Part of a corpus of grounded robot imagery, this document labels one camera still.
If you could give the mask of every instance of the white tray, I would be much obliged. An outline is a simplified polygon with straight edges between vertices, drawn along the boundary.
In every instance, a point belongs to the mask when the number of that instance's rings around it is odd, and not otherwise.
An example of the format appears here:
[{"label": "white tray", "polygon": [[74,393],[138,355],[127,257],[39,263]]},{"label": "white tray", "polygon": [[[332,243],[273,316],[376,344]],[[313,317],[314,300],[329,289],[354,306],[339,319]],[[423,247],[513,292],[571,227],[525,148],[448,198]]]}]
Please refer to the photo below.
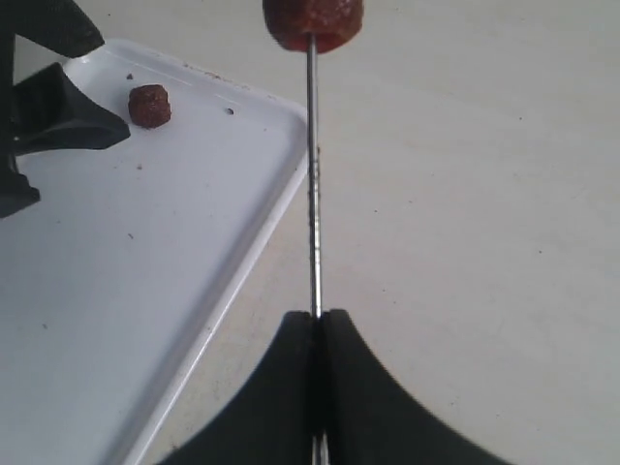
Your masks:
[{"label": "white tray", "polygon": [[173,116],[19,159],[43,200],[0,222],[0,454],[135,464],[305,175],[304,111],[122,41],[66,72],[128,121],[164,84]]}]

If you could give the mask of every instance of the metal rod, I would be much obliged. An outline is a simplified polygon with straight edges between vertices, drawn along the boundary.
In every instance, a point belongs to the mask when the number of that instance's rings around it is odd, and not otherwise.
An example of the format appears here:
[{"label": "metal rod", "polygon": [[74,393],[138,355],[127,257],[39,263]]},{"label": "metal rod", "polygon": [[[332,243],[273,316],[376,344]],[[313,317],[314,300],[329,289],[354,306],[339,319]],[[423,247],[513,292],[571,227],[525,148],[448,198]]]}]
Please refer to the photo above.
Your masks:
[{"label": "metal rod", "polygon": [[317,40],[308,35],[308,213],[310,221],[310,271],[312,316],[323,313],[323,279],[321,271],[321,170],[319,165]]}]

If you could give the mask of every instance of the white table surface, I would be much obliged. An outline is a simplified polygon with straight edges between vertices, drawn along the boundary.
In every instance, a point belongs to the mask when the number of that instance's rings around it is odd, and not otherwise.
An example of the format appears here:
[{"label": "white table surface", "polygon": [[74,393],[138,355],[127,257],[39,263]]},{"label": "white table surface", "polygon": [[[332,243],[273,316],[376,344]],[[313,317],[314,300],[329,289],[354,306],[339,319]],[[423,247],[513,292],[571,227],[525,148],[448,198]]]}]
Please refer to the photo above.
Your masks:
[{"label": "white table surface", "polygon": [[[108,37],[301,103],[260,1],[79,0]],[[419,401],[519,463],[620,461],[620,3],[366,0],[320,62],[325,302]],[[17,75],[51,55],[18,43]],[[300,191],[145,464],[308,309]]]}]

